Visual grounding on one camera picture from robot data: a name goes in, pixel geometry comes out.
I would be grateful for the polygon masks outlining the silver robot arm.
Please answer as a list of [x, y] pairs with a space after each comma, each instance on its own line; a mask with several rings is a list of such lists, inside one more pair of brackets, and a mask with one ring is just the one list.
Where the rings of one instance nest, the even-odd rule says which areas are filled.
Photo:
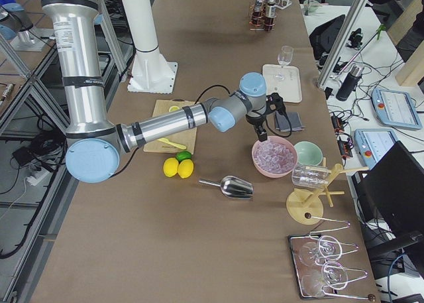
[[40, 0], [52, 19], [70, 114], [66, 129], [66, 167], [79, 181], [98, 183], [112, 177], [122, 152], [206, 123], [225, 132], [245, 118], [261, 141], [263, 124], [283, 99], [267, 94], [263, 75], [245, 74], [238, 90], [224, 99], [211, 98], [143, 122], [114, 124], [107, 118], [94, 23], [100, 0]]

